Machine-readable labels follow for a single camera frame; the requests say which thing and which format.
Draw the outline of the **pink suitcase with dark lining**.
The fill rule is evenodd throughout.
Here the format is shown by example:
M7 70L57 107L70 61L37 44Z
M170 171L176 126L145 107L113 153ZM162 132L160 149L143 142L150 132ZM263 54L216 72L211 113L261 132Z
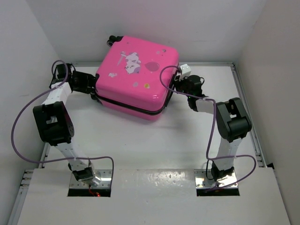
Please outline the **pink suitcase with dark lining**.
M94 98L103 106L157 120L167 106L179 64L175 48L129 36L110 36L96 71Z

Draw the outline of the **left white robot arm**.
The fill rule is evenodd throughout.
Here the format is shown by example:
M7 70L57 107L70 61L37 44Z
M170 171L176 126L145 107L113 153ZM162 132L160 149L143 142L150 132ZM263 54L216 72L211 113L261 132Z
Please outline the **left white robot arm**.
M91 161L75 146L75 129L65 104L73 91L93 94L95 83L93 75L77 71L73 64L54 64L49 95L33 108L41 140L58 149L68 160L74 178L88 185L95 181L96 173Z

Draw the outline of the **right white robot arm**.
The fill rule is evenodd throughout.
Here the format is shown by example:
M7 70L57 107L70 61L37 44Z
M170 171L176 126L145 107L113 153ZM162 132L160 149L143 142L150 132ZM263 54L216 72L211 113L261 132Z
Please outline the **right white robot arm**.
M204 78L197 75L176 76L174 86L180 93L188 94L187 102L195 112L216 112L217 129L221 136L217 159L212 160L211 179L217 181L233 173L234 157L238 146L252 129L251 120L240 98L217 102L216 109L211 101L206 101L202 85Z

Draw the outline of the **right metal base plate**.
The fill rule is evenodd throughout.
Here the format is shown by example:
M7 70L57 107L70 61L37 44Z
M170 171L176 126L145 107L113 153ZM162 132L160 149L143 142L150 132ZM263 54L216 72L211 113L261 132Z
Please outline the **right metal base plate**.
M225 189L238 189L237 177L235 171L230 175L226 175L222 178L214 181L211 178L211 172L205 169L194 170L195 174L195 186L196 189L210 189L210 188L225 188Z

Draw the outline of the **metal base plate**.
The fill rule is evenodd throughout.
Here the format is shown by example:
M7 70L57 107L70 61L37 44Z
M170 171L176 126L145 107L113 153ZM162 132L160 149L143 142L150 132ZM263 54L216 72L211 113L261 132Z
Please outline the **metal base plate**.
M86 171L85 173L79 174L78 172L72 172L69 188L71 189L87 189L99 188L106 189L110 188L112 181L111 170L98 170L93 169L92 172Z
M210 189L210 188L225 188L225 189L238 189L237 177L235 171L230 175L226 175L222 178L214 181L211 178L211 172L205 169L194 170L195 174L195 186L196 189Z

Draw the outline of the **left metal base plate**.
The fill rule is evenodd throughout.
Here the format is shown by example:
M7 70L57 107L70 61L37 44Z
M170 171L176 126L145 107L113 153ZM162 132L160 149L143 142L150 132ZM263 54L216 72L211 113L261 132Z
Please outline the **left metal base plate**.
M93 169L92 172L86 171L85 173L79 174L78 172L72 172L69 188L71 189L87 189L99 188L106 189L110 188L112 181L111 170L98 170Z

